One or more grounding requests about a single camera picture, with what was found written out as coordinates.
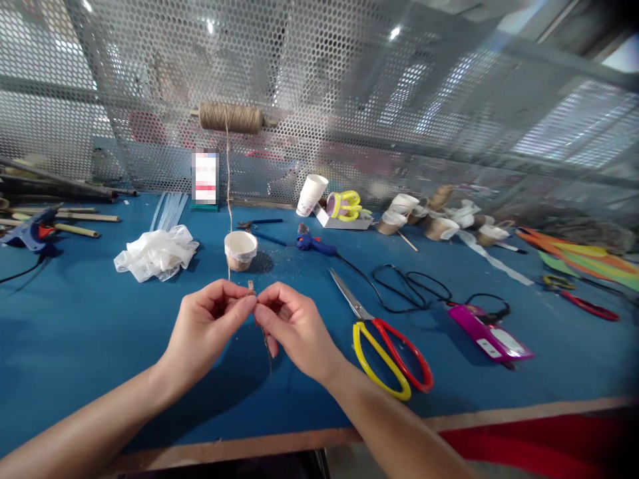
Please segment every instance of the scissors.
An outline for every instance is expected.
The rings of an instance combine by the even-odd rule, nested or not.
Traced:
[[[574,296],[566,291],[566,289],[575,289],[576,287],[566,278],[563,278],[561,276],[545,275],[542,276],[542,280],[544,281],[544,286],[548,291],[555,291],[560,296],[563,296],[571,303],[576,304],[581,309],[589,312],[590,314],[599,316],[606,321],[619,321],[619,315],[617,313],[613,313],[609,309],[589,303],[585,299]]]
[[[337,284],[337,287],[346,298],[346,301],[348,301],[348,303],[351,305],[351,309],[355,313],[355,316],[357,316],[357,321],[355,322],[355,324],[353,324],[353,346],[355,347],[355,353],[357,354],[357,359],[359,359],[359,364],[361,364],[361,367],[366,373],[366,375],[375,384],[377,384],[383,390],[389,392],[390,394],[392,394],[394,397],[396,397],[399,400],[407,401],[411,398],[411,387],[408,383],[408,380],[410,380],[410,382],[418,391],[428,393],[433,388],[433,373],[431,372],[431,369],[429,368],[428,363],[426,363],[424,356],[419,352],[419,349],[417,349],[417,347],[415,347],[415,345],[411,343],[406,338],[406,336],[401,334],[398,330],[388,325],[386,322],[382,321],[380,318],[371,316],[364,309],[361,303],[355,298],[351,290],[348,289],[346,284],[344,284],[344,282],[341,280],[339,275],[333,270],[333,268],[330,268],[329,271],[331,273],[331,276],[333,277],[333,280]],[[377,330],[379,331],[379,334],[384,340],[384,343],[386,344],[386,347],[391,352],[391,356],[393,357],[392,359],[386,353],[386,351],[384,351],[384,348],[375,340],[375,338],[368,331],[368,329],[366,329],[366,321],[371,321],[371,323],[373,323],[373,326],[377,328]],[[393,374],[395,375],[395,377],[399,381],[399,384],[401,385],[401,391],[395,391],[393,389],[390,389],[387,385],[385,385],[381,381],[381,379],[379,379],[375,375],[375,373],[369,366],[368,361],[366,361],[363,351],[361,350],[360,333],[364,334],[366,339],[368,339],[369,343],[371,343],[373,348],[375,348],[375,350],[377,351],[377,354],[379,354],[379,356],[384,360],[384,363],[386,363],[386,365],[391,369],[391,371],[393,371]],[[388,333],[391,333],[393,336],[397,337],[402,343],[407,345],[408,348],[411,350],[411,352],[415,355],[424,376],[423,383],[420,383],[417,380],[417,378],[415,378],[415,376],[413,376],[413,374],[409,371],[408,367],[399,356],[397,349],[391,342],[391,339]]]

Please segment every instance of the perforated metal sheet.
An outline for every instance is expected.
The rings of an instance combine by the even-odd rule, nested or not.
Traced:
[[[225,164],[189,115],[212,100],[280,121],[230,135],[235,198],[296,203],[311,172],[373,209],[443,182],[490,204],[530,173],[636,188],[638,95],[493,29],[408,1],[0,0],[0,153],[188,192],[191,148]]]

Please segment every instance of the blue table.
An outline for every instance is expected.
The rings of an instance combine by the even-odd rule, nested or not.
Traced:
[[[61,235],[61,256],[0,285],[0,456],[153,364],[167,344],[182,296],[227,276],[226,210],[185,211],[182,223],[200,248],[188,270],[166,283],[139,284],[130,273],[115,271],[113,258],[148,229],[157,199],[143,195],[128,205],[99,206],[100,213],[117,214],[122,222],[90,224],[102,233],[98,240]],[[504,297],[512,307],[506,329],[536,353],[512,372],[490,362],[441,307],[392,315],[337,258],[298,251],[300,218],[294,211],[235,207],[233,214],[236,222],[283,218],[260,230],[289,246],[260,240],[250,271],[233,273],[232,280],[246,285],[252,279],[258,291],[283,281],[313,297],[338,347],[358,364],[353,313],[327,271],[334,267],[370,313],[398,328],[424,354],[435,388],[428,395],[413,393],[408,406],[437,430],[611,408],[625,404],[632,392],[632,369],[626,365],[635,365],[639,352],[633,312],[603,291],[579,283],[577,293],[619,312],[621,322],[603,321],[539,286],[518,283],[458,239],[433,242],[418,227],[406,226],[403,231],[419,248],[415,252],[399,236],[383,236],[373,228],[323,230],[315,218],[304,220],[313,235],[336,245],[367,273],[393,263],[403,271],[435,276],[457,301],[476,292]],[[510,241],[532,253],[500,248],[490,253],[538,279],[543,273],[538,255],[518,238]],[[0,277],[35,260],[23,249],[2,247]],[[393,297],[388,302],[403,305]],[[373,366],[387,378],[379,361]],[[269,376],[262,333],[250,318],[211,373],[145,427],[114,468],[255,456],[356,438],[332,398],[286,355],[275,360]]]

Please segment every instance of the right hand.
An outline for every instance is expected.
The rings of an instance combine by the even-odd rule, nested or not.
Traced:
[[[315,303],[283,283],[258,296],[255,319],[284,347],[301,372],[322,385],[346,361],[331,338]]]

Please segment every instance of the pliers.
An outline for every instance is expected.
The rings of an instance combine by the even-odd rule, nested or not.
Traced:
[[[262,223],[281,223],[282,221],[283,221],[283,219],[281,219],[281,218],[274,218],[272,220],[251,220],[249,222],[238,222],[237,229],[238,230],[246,230],[248,233],[251,233],[253,236],[257,236],[258,238],[262,238],[263,240],[268,240],[268,241],[272,241],[274,243],[280,244],[282,246],[287,246],[286,243],[284,243],[283,241],[278,240],[277,238],[273,238],[272,236],[269,236],[269,235],[265,235],[265,234],[262,234],[262,233],[257,233],[252,228],[253,225],[257,225],[257,224],[262,224]]]

